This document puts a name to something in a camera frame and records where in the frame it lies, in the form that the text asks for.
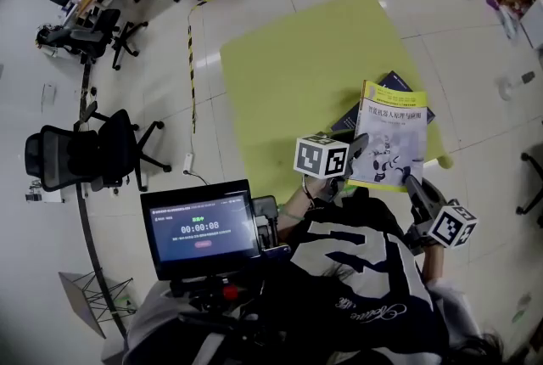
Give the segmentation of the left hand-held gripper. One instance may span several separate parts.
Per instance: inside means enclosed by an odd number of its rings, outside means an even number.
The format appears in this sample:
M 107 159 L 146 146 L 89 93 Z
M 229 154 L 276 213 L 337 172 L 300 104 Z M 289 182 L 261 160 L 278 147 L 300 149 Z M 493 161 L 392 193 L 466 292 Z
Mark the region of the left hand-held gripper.
M 352 174 L 352 162 L 359 158 L 369 143 L 367 133 L 330 132 L 297 138 L 294 170 L 302 175 L 302 189 L 309 200 L 332 202 Z M 308 188 L 308 178 L 324 181 L 318 193 Z

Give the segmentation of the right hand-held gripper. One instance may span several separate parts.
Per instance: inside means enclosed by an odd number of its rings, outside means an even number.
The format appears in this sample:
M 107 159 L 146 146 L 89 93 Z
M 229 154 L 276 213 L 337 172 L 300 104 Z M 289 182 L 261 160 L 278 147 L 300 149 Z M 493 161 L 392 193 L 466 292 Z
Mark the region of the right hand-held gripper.
M 434 244 L 457 249 L 470 238 L 478 218 L 456 199 L 447 201 L 428 180 L 419 182 L 413 175 L 403 179 L 411 201 L 414 222 L 406 232 L 410 250 L 422 250 Z

